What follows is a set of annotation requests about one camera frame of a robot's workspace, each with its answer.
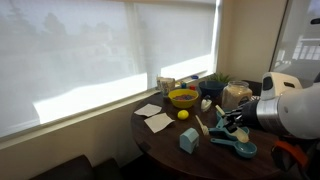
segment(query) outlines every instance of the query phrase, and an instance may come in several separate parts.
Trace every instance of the white paper napkin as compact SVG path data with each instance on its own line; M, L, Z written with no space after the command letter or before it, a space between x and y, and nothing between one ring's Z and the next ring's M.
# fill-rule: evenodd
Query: white paper napkin
M161 111L160 106L156 106L153 104L147 104L144 107L136 110L134 113L138 115L145 115L147 117L150 117L152 115L155 115Z
M157 114L144 120L154 133L161 131L173 121L166 113Z

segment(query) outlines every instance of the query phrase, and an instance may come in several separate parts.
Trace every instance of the white wall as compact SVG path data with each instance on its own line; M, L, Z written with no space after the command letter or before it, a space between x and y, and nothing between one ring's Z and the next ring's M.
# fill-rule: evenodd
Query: white wall
M218 71L260 81L271 62L285 0L225 0ZM123 166L141 155L131 137L138 102L0 150L0 179L27 179L79 154Z

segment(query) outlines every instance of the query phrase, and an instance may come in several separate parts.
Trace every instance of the window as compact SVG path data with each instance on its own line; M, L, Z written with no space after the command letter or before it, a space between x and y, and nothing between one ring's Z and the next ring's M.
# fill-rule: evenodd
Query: window
M320 17L318 0L289 0L271 70L297 77L312 85L320 72Z
M219 1L0 2L0 137L215 70Z

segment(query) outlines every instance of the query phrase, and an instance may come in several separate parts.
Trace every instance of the dark floor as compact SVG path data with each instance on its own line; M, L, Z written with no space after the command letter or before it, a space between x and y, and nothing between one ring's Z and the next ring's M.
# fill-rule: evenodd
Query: dark floor
M300 175L292 169L292 172L283 173L272 180L301 180ZM184 180L184 178L171 174L154 164L153 161L142 155L133 162L121 168L121 173L125 180Z

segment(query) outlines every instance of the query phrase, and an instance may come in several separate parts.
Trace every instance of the round wooden table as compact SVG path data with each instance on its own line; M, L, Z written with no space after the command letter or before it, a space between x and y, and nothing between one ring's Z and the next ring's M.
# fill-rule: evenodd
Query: round wooden table
M204 136L195 115L204 125L215 127L215 104L219 102L214 102L209 111L201 112L201 100L200 97L194 106L187 109L189 117L186 120L178 120L177 113L181 109L174 107L169 99L163 99L161 94L143 100L135 110L147 104L158 105L162 107L160 113L166 113L175 121L153 133L144 122L147 117L133 113L132 134L139 148L162 167L191 179L269 179L280 174L270 154L277 140L275 135L250 129L250 141L258 148L252 159L240 157L231 146L212 144L210 139L216 136ZM179 146L180 135L189 128L194 128L199 134L199 147L192 154ZM227 139L223 135L217 138Z

